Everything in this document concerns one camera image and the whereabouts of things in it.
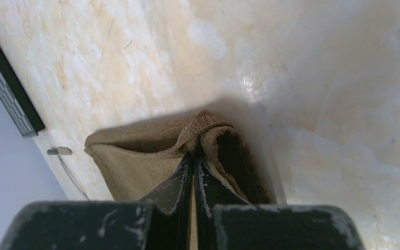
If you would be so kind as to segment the silver metal fork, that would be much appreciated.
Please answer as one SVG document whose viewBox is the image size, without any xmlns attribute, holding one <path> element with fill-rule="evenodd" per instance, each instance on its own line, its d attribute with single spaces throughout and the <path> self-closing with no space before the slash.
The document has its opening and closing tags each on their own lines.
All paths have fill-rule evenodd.
<svg viewBox="0 0 400 250">
<path fill-rule="evenodd" d="M 78 183 L 78 181 L 76 180 L 76 178 L 74 177 L 74 175 L 72 174 L 71 170 L 68 168 L 68 166 L 66 165 L 66 163 L 64 162 L 64 160 L 62 159 L 62 156 L 67 156 L 67 155 L 72 155 L 72 150 L 68 147 L 63 147 L 63 146 L 59 146 L 59 147 L 54 147 L 54 148 L 50 148 L 47 150 L 47 155 L 51 155 L 51 156 L 57 156 L 57 158 L 59 159 L 59 162 L 62 166 L 62 169 L 64 170 L 65 174 L 67 175 L 67 177 L 69 178 L 69 180 L 71 181 L 71 183 L 74 185 L 74 187 L 77 189 L 77 191 L 87 200 L 90 201 L 91 199 L 88 197 L 88 195 L 85 193 L 85 191 L 83 190 L 83 188 L 80 186 L 80 184 Z"/>
</svg>

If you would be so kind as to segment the brown cloth napkin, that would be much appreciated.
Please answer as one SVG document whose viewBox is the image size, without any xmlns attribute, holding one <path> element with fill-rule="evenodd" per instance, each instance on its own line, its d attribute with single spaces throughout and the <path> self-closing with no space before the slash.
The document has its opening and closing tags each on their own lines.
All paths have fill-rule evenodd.
<svg viewBox="0 0 400 250">
<path fill-rule="evenodd" d="M 143 197 L 175 171 L 184 155 L 199 152 L 205 153 L 213 174 L 248 202 L 275 201 L 238 130 L 207 110 L 98 131 L 84 146 L 117 201 Z"/>
</svg>

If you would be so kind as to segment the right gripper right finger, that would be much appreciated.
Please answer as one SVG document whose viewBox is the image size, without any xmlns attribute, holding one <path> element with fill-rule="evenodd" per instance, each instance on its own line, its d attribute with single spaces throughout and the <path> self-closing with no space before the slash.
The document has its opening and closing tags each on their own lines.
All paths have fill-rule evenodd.
<svg viewBox="0 0 400 250">
<path fill-rule="evenodd" d="M 352 219 L 334 206 L 251 204 L 193 165 L 199 249 L 363 249 Z"/>
</svg>

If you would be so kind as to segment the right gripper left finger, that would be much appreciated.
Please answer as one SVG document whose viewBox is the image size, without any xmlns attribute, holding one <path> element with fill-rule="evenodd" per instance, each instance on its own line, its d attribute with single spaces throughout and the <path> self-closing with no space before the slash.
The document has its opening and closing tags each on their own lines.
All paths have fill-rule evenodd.
<svg viewBox="0 0 400 250">
<path fill-rule="evenodd" d="M 0 249 L 188 249 L 193 158 L 132 202 L 34 202 L 13 219 Z"/>
</svg>

